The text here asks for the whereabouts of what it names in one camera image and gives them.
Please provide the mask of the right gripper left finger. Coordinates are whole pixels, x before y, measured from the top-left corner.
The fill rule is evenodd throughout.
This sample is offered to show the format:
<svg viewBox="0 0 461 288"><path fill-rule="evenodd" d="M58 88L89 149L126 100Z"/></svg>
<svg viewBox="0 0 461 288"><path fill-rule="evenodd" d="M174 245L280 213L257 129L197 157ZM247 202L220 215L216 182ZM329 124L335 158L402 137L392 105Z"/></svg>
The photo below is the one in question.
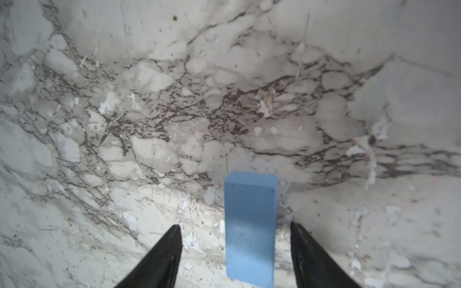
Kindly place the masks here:
<svg viewBox="0 0 461 288"><path fill-rule="evenodd" d="M174 288L181 253L181 228L174 224L116 288Z"/></svg>

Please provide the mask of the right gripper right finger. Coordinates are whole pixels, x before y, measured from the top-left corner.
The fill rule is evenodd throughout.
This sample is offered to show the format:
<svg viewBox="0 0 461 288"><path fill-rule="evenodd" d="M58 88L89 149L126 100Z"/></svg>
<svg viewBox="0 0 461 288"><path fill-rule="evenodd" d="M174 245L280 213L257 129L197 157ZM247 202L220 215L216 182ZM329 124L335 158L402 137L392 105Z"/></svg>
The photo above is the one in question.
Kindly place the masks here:
<svg viewBox="0 0 461 288"><path fill-rule="evenodd" d="M360 288L300 223L291 222L290 229L298 288Z"/></svg>

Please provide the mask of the blue block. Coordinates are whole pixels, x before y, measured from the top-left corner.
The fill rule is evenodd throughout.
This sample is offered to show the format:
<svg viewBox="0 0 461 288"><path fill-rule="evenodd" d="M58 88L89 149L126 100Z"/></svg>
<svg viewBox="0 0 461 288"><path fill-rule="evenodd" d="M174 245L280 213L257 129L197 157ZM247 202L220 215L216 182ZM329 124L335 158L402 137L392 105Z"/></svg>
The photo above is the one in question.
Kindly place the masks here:
<svg viewBox="0 0 461 288"><path fill-rule="evenodd" d="M226 273L260 288L274 286L278 178L231 172L224 180Z"/></svg>

